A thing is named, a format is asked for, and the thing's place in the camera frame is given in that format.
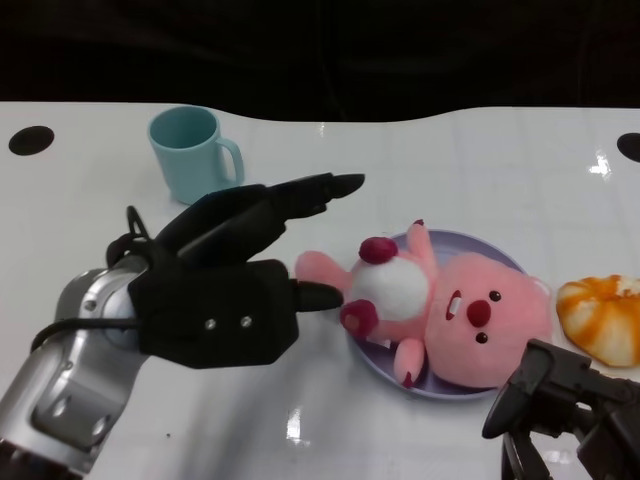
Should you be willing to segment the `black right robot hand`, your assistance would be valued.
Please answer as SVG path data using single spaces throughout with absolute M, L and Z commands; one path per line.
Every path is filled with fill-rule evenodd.
M 485 439 L 502 439 L 503 479 L 552 477 L 533 432 L 574 435 L 577 457 L 592 479 L 637 479 L 639 384 L 598 372 L 585 356 L 531 340 L 482 429 Z

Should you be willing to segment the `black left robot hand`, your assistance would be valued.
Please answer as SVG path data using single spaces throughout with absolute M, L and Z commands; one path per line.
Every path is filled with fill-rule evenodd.
M 341 291 L 290 276 L 278 260 L 256 260 L 286 223 L 323 213 L 364 183 L 325 173 L 203 196 L 155 238 L 128 213 L 126 252 L 146 270 L 128 286 L 140 351 L 194 369 L 267 365 L 299 336 L 297 316 L 334 310 Z

